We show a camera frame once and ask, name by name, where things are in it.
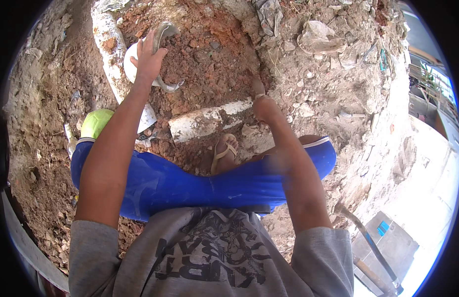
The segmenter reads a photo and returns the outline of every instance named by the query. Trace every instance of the flip-flop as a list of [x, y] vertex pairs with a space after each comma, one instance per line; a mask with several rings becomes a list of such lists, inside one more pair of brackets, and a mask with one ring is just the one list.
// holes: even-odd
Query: flip-flop
[[225, 136], [234, 137], [234, 139], [236, 139], [236, 136], [234, 136], [231, 133], [224, 134], [223, 136], [221, 136], [220, 139], [218, 139], [218, 142], [216, 142], [216, 144], [215, 144], [215, 153], [213, 154], [213, 162], [211, 163], [211, 170], [210, 170], [211, 174], [216, 174], [216, 165], [218, 164], [218, 159], [221, 159], [224, 156], [226, 156], [228, 151], [231, 151], [234, 154], [234, 157], [236, 158], [236, 150], [235, 150], [235, 148], [232, 145], [228, 144], [227, 142], [225, 142], [226, 143], [226, 150], [221, 152], [221, 153], [219, 153], [219, 154], [216, 154], [216, 146], [218, 145], [220, 140]]

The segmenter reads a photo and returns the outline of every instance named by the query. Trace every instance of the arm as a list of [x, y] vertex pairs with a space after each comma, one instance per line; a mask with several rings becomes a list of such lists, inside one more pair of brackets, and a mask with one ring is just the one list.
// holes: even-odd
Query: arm
[[[139, 40], [135, 84], [99, 134], [84, 163], [75, 221], [93, 221], [117, 229], [139, 120], [167, 53], [167, 49], [159, 49], [152, 55], [153, 35], [151, 31], [145, 41]], [[137, 66], [135, 58], [131, 61]]]
[[278, 158], [285, 168], [284, 192], [296, 234], [314, 227], [332, 228], [317, 169], [276, 102], [262, 96], [253, 104], [259, 121], [271, 128]]

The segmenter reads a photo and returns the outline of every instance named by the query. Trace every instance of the person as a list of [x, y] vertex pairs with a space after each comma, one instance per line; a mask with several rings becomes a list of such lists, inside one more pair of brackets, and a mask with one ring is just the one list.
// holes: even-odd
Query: person
[[[333, 146], [327, 137], [297, 139], [260, 81], [253, 84], [253, 112], [270, 127], [273, 149], [236, 165], [237, 139], [225, 134], [211, 177], [133, 150], [167, 52], [152, 54], [153, 35], [138, 42], [128, 96], [72, 156], [79, 201], [71, 225], [71, 295], [352, 296], [350, 235], [333, 229], [321, 183], [334, 166]], [[257, 215], [285, 202], [296, 234], [291, 264]], [[148, 221], [122, 260], [119, 214]]]

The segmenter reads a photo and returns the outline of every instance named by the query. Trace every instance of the hand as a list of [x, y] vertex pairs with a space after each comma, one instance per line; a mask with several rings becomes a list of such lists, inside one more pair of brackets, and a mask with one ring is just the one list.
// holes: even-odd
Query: hand
[[153, 37], [155, 30], [151, 30], [147, 37], [143, 40], [139, 39], [137, 43], [137, 59], [131, 57], [131, 62], [137, 67], [137, 75], [135, 77], [135, 85], [152, 86], [152, 82], [159, 75], [162, 66], [162, 59], [167, 54], [167, 49], [159, 49], [155, 55], [153, 50]]
[[253, 114], [256, 116], [256, 119], [263, 124], [271, 125], [278, 120], [286, 121], [278, 104], [267, 95], [254, 100]]

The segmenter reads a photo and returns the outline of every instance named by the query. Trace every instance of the fingers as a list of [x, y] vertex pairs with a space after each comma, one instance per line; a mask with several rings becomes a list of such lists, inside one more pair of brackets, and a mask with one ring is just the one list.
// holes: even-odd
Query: fingers
[[155, 35], [155, 30], [150, 30], [149, 34], [147, 34], [147, 36], [145, 37], [145, 41], [143, 43], [143, 50], [145, 52], [152, 51], [154, 35]]
[[168, 50], [166, 48], [159, 49], [154, 56], [156, 56], [159, 60], [162, 60], [163, 57], [167, 54]]
[[137, 67], [138, 61], [137, 61], [137, 59], [135, 57], [132, 56], [131, 57], [131, 63], [134, 64], [134, 66]]
[[142, 47], [143, 47], [143, 40], [139, 39], [139, 42], [137, 43], [137, 58], [142, 56]]

